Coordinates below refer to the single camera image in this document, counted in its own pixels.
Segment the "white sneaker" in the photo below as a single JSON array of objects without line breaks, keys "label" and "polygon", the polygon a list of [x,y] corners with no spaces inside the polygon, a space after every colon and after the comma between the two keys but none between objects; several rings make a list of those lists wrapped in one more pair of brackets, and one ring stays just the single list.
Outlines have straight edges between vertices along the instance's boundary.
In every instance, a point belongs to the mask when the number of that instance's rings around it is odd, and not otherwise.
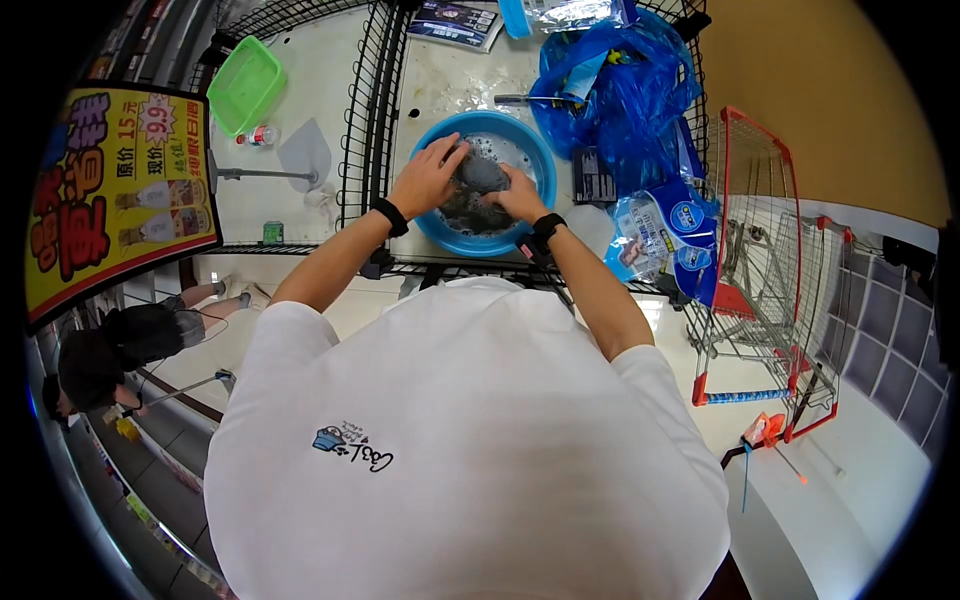
[{"label": "white sneaker", "polygon": [[232,276],[232,275],[228,275],[228,276],[226,276],[226,277],[223,277],[223,278],[220,279],[219,282],[224,284],[224,293],[221,294],[220,296],[217,296],[217,298],[220,299],[220,300],[223,300],[224,298],[229,298],[229,297],[230,297],[230,286],[233,285],[233,276]]},{"label": "white sneaker", "polygon": [[258,286],[255,283],[251,283],[240,294],[250,294],[250,308],[257,312],[263,312],[263,309],[270,304],[270,297],[257,288]]}]

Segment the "smartwatch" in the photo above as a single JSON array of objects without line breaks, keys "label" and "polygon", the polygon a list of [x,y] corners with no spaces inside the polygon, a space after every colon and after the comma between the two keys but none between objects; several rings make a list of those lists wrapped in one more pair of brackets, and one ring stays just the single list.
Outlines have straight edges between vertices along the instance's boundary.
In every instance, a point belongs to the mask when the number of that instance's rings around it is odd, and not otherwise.
[{"label": "smartwatch", "polygon": [[390,237],[400,237],[409,230],[407,220],[400,214],[400,209],[386,198],[377,198],[370,203],[370,208],[379,211],[390,220]]},{"label": "smartwatch", "polygon": [[545,252],[549,252],[546,248],[546,242],[550,239],[550,236],[557,232],[557,225],[566,225],[564,217],[560,216],[556,212],[551,212],[548,215],[543,215],[537,222],[534,223],[534,239],[537,240],[538,245]]}]

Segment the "beer bottle image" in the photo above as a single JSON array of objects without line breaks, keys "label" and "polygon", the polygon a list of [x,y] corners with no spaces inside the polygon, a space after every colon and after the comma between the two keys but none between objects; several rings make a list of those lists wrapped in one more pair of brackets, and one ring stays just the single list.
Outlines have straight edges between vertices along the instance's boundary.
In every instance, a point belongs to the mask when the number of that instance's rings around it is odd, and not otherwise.
[{"label": "beer bottle image", "polygon": [[213,219],[204,206],[186,206],[160,212],[139,227],[120,229],[117,241],[121,248],[141,242],[173,242],[198,233],[208,233],[212,228]]},{"label": "beer bottle image", "polygon": [[138,192],[117,194],[116,209],[134,208],[175,208],[206,202],[206,185],[201,180],[164,180],[156,181]]}]

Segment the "blue container lid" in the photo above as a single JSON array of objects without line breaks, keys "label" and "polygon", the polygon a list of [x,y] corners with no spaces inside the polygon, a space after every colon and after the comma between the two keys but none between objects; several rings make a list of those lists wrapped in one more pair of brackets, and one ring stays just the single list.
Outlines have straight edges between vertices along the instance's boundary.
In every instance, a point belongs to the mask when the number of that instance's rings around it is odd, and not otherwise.
[{"label": "blue container lid", "polygon": [[503,15],[503,25],[513,39],[520,39],[533,34],[527,13],[523,10],[523,0],[497,0],[500,12]]}]

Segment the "hand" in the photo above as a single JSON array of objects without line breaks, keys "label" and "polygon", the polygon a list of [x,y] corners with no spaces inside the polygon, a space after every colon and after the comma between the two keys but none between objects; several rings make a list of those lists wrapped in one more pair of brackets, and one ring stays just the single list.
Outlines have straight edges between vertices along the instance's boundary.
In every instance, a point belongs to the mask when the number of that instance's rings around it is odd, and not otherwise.
[{"label": "hand", "polygon": [[543,215],[550,214],[550,210],[543,204],[540,194],[537,193],[537,186],[523,171],[515,169],[506,162],[501,162],[500,168],[510,178],[510,189],[491,192],[480,200],[486,204],[500,204],[511,217],[526,221],[530,225],[536,223]]},{"label": "hand", "polygon": [[453,172],[470,150],[461,142],[446,161],[444,157],[457,143],[459,133],[434,140],[417,152],[396,178],[394,190],[387,197],[407,221],[437,208],[453,196],[457,187],[450,182]]}]

